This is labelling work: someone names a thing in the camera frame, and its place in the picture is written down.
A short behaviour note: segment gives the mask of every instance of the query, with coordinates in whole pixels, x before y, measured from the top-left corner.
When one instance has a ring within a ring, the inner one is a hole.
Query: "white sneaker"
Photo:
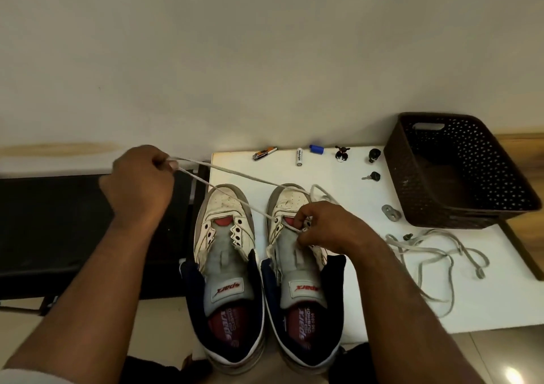
[[[264,297],[251,210],[234,185],[206,195],[195,226],[194,262],[180,273],[195,334],[212,365],[226,374],[252,368],[264,350]]]
[[[298,234],[284,225],[292,226],[296,212],[309,202],[299,191],[272,192],[267,213],[274,220],[267,221],[268,258],[261,263],[261,277],[284,360],[299,373],[320,374],[334,362],[342,336],[345,257],[327,256],[319,246],[300,248]]]

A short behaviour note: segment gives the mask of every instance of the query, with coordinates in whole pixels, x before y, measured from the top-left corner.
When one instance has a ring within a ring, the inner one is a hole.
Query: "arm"
[[[119,380],[147,247],[172,196],[166,159],[153,146],[133,148],[114,162],[111,175],[100,178],[115,213],[109,229],[4,368],[40,371],[77,384]]]
[[[372,360],[381,383],[482,383],[445,332],[388,245],[339,205],[304,205],[295,218],[313,216],[299,244],[347,255],[357,272]]]

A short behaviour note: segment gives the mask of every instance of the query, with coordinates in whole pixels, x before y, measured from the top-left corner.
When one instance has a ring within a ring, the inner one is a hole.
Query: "blue bottle cap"
[[[317,145],[310,145],[309,146],[309,151],[311,153],[317,153],[319,155],[322,155],[324,150],[325,149],[322,146],[317,146]]]

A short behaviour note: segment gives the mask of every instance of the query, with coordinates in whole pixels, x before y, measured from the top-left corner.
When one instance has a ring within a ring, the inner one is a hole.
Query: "brown basket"
[[[412,225],[481,229],[541,208],[525,176],[473,116],[402,113],[384,155]]]

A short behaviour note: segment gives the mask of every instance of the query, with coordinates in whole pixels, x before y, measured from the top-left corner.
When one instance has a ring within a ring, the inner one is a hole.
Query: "tongue label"
[[[212,302],[222,300],[231,295],[241,294],[244,292],[244,279],[233,278],[217,284],[217,288],[212,290]]]
[[[321,287],[318,287],[317,285],[314,285],[313,282],[309,281],[289,281],[289,290],[291,292],[291,298],[297,298],[300,296],[308,296],[316,299],[323,298]]]

